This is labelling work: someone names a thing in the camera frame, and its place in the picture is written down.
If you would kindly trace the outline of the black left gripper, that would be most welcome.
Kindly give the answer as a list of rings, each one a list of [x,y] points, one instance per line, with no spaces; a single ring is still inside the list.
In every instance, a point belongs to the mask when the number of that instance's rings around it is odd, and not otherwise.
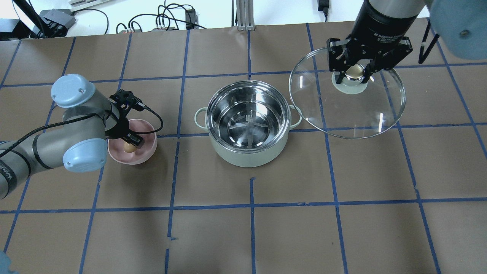
[[[129,128],[127,115],[129,111],[143,111],[144,106],[138,97],[132,91],[119,89],[113,95],[109,96],[108,101],[111,103],[111,110],[108,112],[109,117],[115,121],[115,125],[105,131],[108,139],[122,139],[128,144],[141,149],[145,140]]]

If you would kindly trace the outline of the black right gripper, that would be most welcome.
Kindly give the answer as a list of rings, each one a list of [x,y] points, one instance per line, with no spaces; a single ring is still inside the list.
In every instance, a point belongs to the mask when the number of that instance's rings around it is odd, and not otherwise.
[[[391,70],[412,51],[407,30],[413,23],[412,14],[401,14],[404,7],[397,5],[385,11],[381,2],[363,2],[351,33],[344,40],[327,40],[328,66],[334,72],[334,82],[342,84],[346,71],[361,60],[363,80],[380,70]]]

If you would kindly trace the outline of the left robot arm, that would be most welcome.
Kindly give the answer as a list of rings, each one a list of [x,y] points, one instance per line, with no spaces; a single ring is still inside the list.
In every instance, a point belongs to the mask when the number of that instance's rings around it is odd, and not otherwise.
[[[147,107],[131,91],[105,97],[83,76],[72,73],[52,85],[51,97],[64,109],[62,121],[34,129],[14,142],[1,145],[1,198],[32,175],[64,167],[73,173],[101,169],[108,140],[122,139],[140,148],[144,141],[130,130],[127,115]]]

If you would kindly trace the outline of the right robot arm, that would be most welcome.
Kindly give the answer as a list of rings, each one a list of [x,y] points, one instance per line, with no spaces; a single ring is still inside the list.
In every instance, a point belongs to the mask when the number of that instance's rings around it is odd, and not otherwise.
[[[420,64],[439,38],[458,58],[486,59],[485,0],[364,0],[351,33],[344,40],[327,40],[334,81],[341,84],[361,60],[370,61],[359,73],[361,84],[376,72],[393,69],[413,51],[406,33],[424,8],[430,15],[424,39],[431,29],[435,36],[428,48],[420,47]]]

